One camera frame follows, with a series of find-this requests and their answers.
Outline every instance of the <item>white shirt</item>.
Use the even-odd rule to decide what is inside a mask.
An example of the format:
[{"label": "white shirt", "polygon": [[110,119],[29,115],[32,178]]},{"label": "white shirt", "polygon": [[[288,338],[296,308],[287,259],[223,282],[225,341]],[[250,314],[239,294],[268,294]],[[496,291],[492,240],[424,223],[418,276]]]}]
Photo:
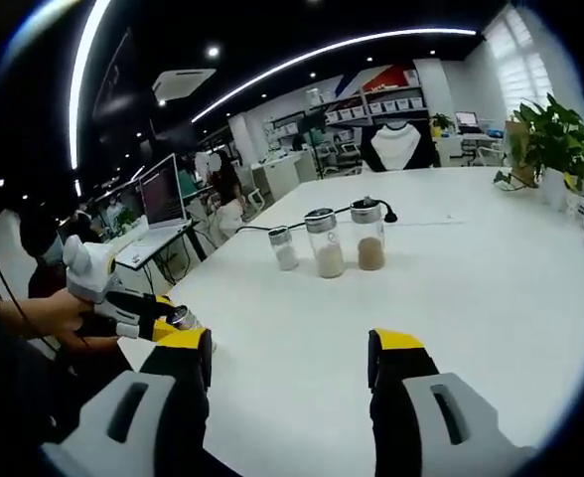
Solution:
[{"label": "white shirt", "polygon": [[119,202],[115,204],[109,204],[106,208],[106,220],[109,222],[109,226],[115,229],[115,219],[120,215],[124,207]]},{"label": "white shirt", "polygon": [[401,171],[420,142],[420,133],[409,123],[398,129],[386,125],[375,134],[371,145],[387,171]]}]

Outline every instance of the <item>white powder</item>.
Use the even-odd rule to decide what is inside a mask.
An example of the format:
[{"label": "white powder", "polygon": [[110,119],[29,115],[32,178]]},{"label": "white powder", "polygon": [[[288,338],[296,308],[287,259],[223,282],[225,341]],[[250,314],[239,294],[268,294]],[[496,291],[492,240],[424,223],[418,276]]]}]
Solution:
[{"label": "white powder", "polygon": [[319,275],[323,278],[334,278],[345,271],[341,246],[329,244],[321,248],[316,254],[319,265]]},{"label": "white powder", "polygon": [[276,259],[279,260],[279,268],[283,271],[296,268],[299,264],[299,259],[296,257],[294,247],[291,245],[285,245],[276,250]]}]

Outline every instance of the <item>led light strip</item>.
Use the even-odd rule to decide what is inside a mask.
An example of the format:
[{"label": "led light strip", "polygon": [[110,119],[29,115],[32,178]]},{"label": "led light strip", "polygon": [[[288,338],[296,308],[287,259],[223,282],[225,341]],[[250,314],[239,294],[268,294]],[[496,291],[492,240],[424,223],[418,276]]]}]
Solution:
[{"label": "led light strip", "polygon": [[381,38],[388,38],[388,37],[398,37],[402,35],[428,35],[428,34],[444,34],[444,35],[466,35],[466,36],[475,36],[476,32],[474,30],[462,30],[457,28],[413,28],[410,30],[395,30],[391,32],[383,32],[383,33],[376,33],[373,35],[365,35],[364,37],[357,37],[352,38],[350,40],[345,40],[343,42],[338,42],[333,45],[329,45],[327,47],[319,48],[318,50],[314,50],[313,52],[306,53],[305,55],[301,55],[300,57],[293,58],[292,60],[285,62],[278,67],[274,67],[271,70],[268,70],[265,73],[262,73],[258,77],[251,79],[250,81],[245,82],[240,87],[233,89],[231,92],[225,94],[220,99],[215,101],[209,107],[204,109],[202,112],[197,114],[193,119],[191,119],[191,123],[195,124],[197,121],[202,119],[212,110],[218,108],[226,101],[231,99],[233,96],[239,94],[240,92],[248,89],[253,84],[260,82],[261,80],[265,80],[271,75],[278,73],[286,68],[292,67],[298,63],[304,62],[309,60],[310,58],[318,57],[319,55],[323,55],[324,53],[330,52],[332,50],[337,50],[338,48],[347,47],[349,45],[355,45],[356,43],[363,43],[369,42],[371,40],[379,40]]},{"label": "led light strip", "polygon": [[80,89],[82,87],[82,78],[86,61],[89,58],[91,44],[97,33],[97,28],[104,16],[104,12],[111,3],[111,0],[96,0],[86,19],[84,31],[80,38],[80,44],[75,54],[75,63],[73,64],[72,91],[70,94],[70,154],[72,169],[77,168],[77,113],[80,104]]}]

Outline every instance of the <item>monitor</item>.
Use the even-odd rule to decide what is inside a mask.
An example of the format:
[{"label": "monitor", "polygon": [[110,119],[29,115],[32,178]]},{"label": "monitor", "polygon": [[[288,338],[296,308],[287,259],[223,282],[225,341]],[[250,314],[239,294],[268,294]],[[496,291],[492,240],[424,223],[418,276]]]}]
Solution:
[{"label": "monitor", "polygon": [[478,116],[475,112],[456,112],[455,118],[460,127],[478,127]]},{"label": "monitor", "polygon": [[175,154],[140,177],[140,192],[149,229],[177,226],[187,221]]}]

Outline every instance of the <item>potted plant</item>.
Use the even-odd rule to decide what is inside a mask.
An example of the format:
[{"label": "potted plant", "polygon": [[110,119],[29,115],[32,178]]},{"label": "potted plant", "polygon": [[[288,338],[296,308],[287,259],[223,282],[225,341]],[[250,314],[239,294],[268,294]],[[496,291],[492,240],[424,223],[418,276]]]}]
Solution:
[{"label": "potted plant", "polygon": [[566,202],[564,174],[573,178],[578,192],[584,183],[584,124],[581,116],[548,95],[546,108],[522,104],[514,117],[528,131],[523,162],[541,176],[539,190],[544,201],[555,210]]},{"label": "potted plant", "polygon": [[432,127],[431,135],[433,137],[440,137],[443,130],[453,126],[453,121],[451,118],[445,114],[442,114],[441,112],[434,114],[430,119]]}]

